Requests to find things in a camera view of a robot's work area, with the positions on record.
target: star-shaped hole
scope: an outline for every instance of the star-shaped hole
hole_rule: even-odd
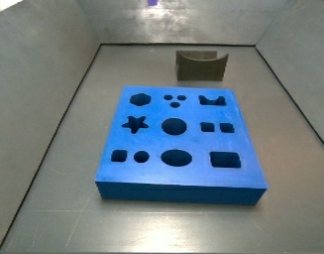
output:
[[[134,118],[133,116],[128,116],[128,121],[121,125],[122,128],[129,128],[130,133],[134,134],[140,128],[148,128],[148,125],[144,123],[145,116]]]

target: gray wall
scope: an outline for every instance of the gray wall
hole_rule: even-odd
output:
[[[0,243],[97,47],[73,0],[0,13]]]
[[[255,45],[287,0],[78,0],[104,44]]]
[[[291,0],[256,48],[324,141],[324,1]]]

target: shape sorter board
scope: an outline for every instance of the shape sorter board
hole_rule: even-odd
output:
[[[94,183],[102,198],[256,204],[267,183],[233,92],[124,86]]]

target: gray floor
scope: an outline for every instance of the gray floor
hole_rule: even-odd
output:
[[[177,82],[176,50],[228,53]],[[101,200],[93,174],[122,84],[235,90],[269,190],[257,206]],[[1,252],[324,252],[324,146],[253,48],[101,47]]]

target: square hole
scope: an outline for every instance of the square hole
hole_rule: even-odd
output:
[[[110,155],[110,161],[113,163],[122,163],[126,158],[126,151],[125,150],[113,150]]]
[[[220,130],[223,133],[235,133],[233,124],[231,123],[221,123]]]
[[[200,128],[203,132],[215,132],[215,124],[213,123],[200,123]]]
[[[237,153],[231,152],[211,152],[211,164],[215,168],[240,168],[241,159]]]

